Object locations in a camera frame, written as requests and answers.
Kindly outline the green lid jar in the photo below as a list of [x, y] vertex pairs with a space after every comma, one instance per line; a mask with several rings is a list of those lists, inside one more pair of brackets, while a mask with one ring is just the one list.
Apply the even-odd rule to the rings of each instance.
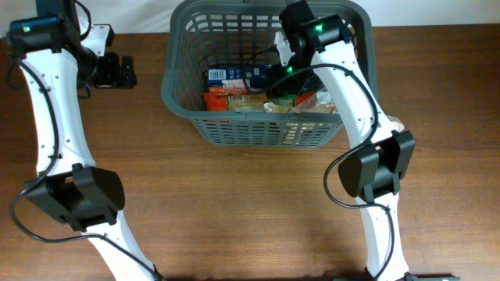
[[276, 105], [283, 105], [283, 106], [295, 106], [295, 99], [287, 99], [287, 98], [273, 98], [272, 102]]

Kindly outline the clear bread bag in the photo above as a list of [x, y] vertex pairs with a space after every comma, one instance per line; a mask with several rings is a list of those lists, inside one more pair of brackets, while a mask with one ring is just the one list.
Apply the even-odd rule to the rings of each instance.
[[319, 113], [336, 114], [337, 107], [327, 89], [324, 87], [316, 92], [304, 93], [294, 96], [295, 106], [276, 105], [271, 101], [263, 105], [265, 113]]

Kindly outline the blue carton box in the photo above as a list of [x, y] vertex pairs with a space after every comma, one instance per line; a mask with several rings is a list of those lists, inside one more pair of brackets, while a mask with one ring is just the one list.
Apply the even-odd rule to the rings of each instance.
[[230, 89], [263, 89], [270, 84], [269, 65], [212, 65], [208, 68], [209, 87], [229, 87]]

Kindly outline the orange pasta packet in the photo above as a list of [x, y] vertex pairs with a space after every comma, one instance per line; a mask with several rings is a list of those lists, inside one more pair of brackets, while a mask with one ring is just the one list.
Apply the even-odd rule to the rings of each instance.
[[264, 112], [263, 105], [271, 101], [267, 94], [249, 94], [246, 89], [223, 87], [210, 87], [203, 98], [207, 110], [212, 112]]

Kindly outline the grey plastic basket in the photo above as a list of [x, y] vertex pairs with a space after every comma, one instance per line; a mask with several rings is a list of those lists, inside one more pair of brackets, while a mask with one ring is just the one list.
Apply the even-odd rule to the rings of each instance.
[[286, 1], [185, 1], [173, 11], [161, 95], [168, 109], [189, 119], [211, 144], [318, 148], [343, 127], [338, 114], [266, 113], [246, 106], [210, 111], [213, 82], [263, 78], [279, 63], [265, 53], [282, 29]]

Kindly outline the beige paper bag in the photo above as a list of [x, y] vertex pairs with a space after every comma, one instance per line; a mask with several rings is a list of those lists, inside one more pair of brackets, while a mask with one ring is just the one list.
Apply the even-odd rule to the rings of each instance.
[[389, 121], [389, 131], [392, 135], [399, 134], [405, 131], [405, 125], [403, 122], [394, 116], [387, 116], [387, 120]]

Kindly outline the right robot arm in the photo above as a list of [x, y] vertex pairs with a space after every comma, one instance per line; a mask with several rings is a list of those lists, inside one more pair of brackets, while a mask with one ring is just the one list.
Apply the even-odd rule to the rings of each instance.
[[409, 276], [398, 230], [401, 181], [415, 147], [409, 132], [400, 133], [379, 106], [363, 77], [352, 33], [338, 15], [316, 18], [305, 1], [287, 5], [279, 15], [284, 35], [275, 45], [288, 78], [312, 72], [333, 99], [346, 129], [349, 151], [326, 171], [338, 169], [348, 204], [360, 211], [367, 243], [366, 271], [374, 280]]

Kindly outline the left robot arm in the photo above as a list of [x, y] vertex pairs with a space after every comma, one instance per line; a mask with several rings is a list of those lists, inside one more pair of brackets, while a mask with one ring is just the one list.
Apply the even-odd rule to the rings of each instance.
[[159, 280], [124, 215], [117, 173], [97, 167], [80, 114], [79, 90], [131, 89], [134, 60], [109, 50], [108, 24], [80, 21], [78, 1], [36, 3], [35, 17], [13, 21], [7, 33], [11, 60], [23, 72], [37, 132], [37, 176], [20, 192], [55, 221], [88, 240], [118, 280]]

